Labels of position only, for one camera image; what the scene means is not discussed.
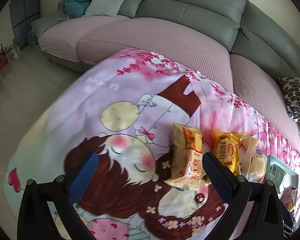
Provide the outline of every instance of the brown hair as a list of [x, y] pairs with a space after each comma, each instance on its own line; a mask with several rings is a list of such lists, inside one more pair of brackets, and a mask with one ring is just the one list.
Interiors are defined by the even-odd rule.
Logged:
[[99, 155], [99, 166], [92, 180], [83, 194], [79, 205], [86, 211], [97, 216], [109, 214], [116, 218], [128, 218], [138, 213], [151, 198], [153, 187], [146, 184], [128, 183], [128, 174], [117, 161], [110, 169], [108, 153], [100, 154], [104, 146], [100, 147], [109, 136], [92, 137], [71, 150], [65, 159], [65, 172], [80, 163], [84, 153], [95, 152]]
[[[157, 160], [157, 170], [156, 172], [159, 174], [160, 179], [157, 181], [162, 189], [160, 189], [160, 195], [158, 194], [157, 197], [151, 198], [148, 204], [139, 212], [140, 216], [145, 219], [145, 225], [148, 230], [154, 234], [159, 239], [164, 240], [175, 240], [175, 239], [188, 239], [192, 236], [194, 225], [190, 224], [193, 217], [204, 217], [202, 220], [202, 225], [207, 225], [209, 222], [208, 220], [212, 218], [213, 220], [219, 217], [225, 210], [222, 201], [220, 200], [217, 192], [215, 191], [212, 185], [209, 186], [209, 196], [207, 202], [188, 218], [176, 218], [173, 216], [163, 217], [160, 216], [158, 213], [158, 205], [160, 199], [171, 189], [164, 180], [170, 177], [170, 168], [163, 169], [162, 163], [166, 161], [172, 160], [173, 151], [171, 150], [169, 153], [164, 154]], [[147, 211], [147, 207], [156, 207], [155, 213], [152, 214]], [[178, 226], [177, 228], [167, 229], [163, 224], [160, 223], [160, 219], [163, 218], [165, 222], [169, 221], [178, 221], [178, 224], [184, 223], [182, 227]]]
[[[172, 160], [173, 151], [163, 154], [156, 161], [156, 172], [159, 179], [156, 182], [149, 181], [145, 184], [132, 185], [128, 183], [128, 174], [120, 164], [114, 160], [110, 168], [110, 158], [108, 153], [100, 154], [104, 150], [101, 146], [109, 136], [87, 138], [76, 148], [71, 150], [65, 159], [65, 172], [84, 158], [86, 152], [95, 152], [99, 155], [99, 166], [94, 174], [87, 190], [85, 191], [79, 204], [84, 209], [94, 215], [109, 214], [116, 218], [128, 218], [136, 213], [145, 219], [145, 225], [148, 230], [156, 237], [163, 240], [187, 239], [192, 236], [194, 227], [207, 225], [210, 218], [215, 219], [223, 213], [224, 206], [218, 197], [213, 186], [209, 186], [209, 197], [207, 202], [191, 216], [186, 219], [176, 218], [173, 216], [163, 217], [158, 214], [158, 205], [162, 197], [167, 194], [171, 187], [164, 181], [170, 177], [170, 168], [163, 169], [162, 163]], [[155, 185], [162, 188], [157, 192], [154, 191]], [[156, 207], [155, 213], [148, 211], [148, 207]], [[201, 217], [201, 225], [191, 224], [193, 217]], [[183, 226], [168, 229], [160, 219], [166, 222], [178, 221], [183, 222]]]

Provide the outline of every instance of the cartoon girl face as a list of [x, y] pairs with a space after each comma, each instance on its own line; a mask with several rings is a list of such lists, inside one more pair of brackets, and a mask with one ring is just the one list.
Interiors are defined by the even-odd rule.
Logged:
[[126, 134], [112, 135], [106, 139], [101, 154], [108, 152], [113, 161], [117, 161], [122, 170], [126, 169], [128, 183], [144, 184], [157, 181], [159, 176], [155, 173], [155, 159], [150, 149], [139, 139]]
[[208, 186], [201, 186], [199, 191], [173, 187], [159, 201], [158, 212], [161, 216], [186, 218], [199, 208], [208, 199]]

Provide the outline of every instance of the yellow snack package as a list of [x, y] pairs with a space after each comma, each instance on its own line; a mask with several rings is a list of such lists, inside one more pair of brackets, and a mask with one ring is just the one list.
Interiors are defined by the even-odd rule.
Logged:
[[200, 189], [203, 185], [202, 135], [199, 129], [173, 123], [171, 178], [165, 183], [184, 189]]
[[220, 134], [216, 139], [213, 154], [235, 176], [240, 175], [239, 139], [234, 133]]

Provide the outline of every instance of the plastic wrapper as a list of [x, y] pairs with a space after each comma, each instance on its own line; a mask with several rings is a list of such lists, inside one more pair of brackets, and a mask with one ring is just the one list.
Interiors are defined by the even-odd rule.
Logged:
[[173, 123], [171, 178], [165, 183], [196, 191], [205, 185], [202, 180], [202, 136], [199, 129]]
[[287, 187], [284, 189], [283, 194], [280, 198], [283, 205], [286, 207], [288, 211], [292, 211], [294, 209], [294, 194], [292, 187]]
[[215, 157], [235, 176], [240, 175], [239, 143], [240, 140], [235, 133], [219, 133], [213, 149]]
[[266, 174], [266, 164], [266, 156], [250, 141], [241, 164], [241, 175], [249, 182], [261, 182]]

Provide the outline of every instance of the food package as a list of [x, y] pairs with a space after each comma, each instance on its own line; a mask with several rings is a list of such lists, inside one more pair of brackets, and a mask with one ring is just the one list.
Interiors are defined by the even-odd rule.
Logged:
[[235, 176], [240, 175], [239, 142], [234, 133], [219, 133], [213, 149], [215, 157]]
[[202, 180], [202, 136], [199, 129], [173, 123], [171, 178], [165, 183], [195, 191], [205, 185]]
[[288, 211], [294, 209], [294, 192], [291, 186], [284, 189], [280, 200]]
[[266, 164], [266, 156], [250, 141], [241, 165], [241, 174], [249, 182], [261, 182], [266, 174]]
[[281, 194], [284, 191], [282, 181], [285, 175], [285, 170], [280, 168], [278, 165], [272, 164], [270, 166], [269, 179], [273, 181], [278, 194]]

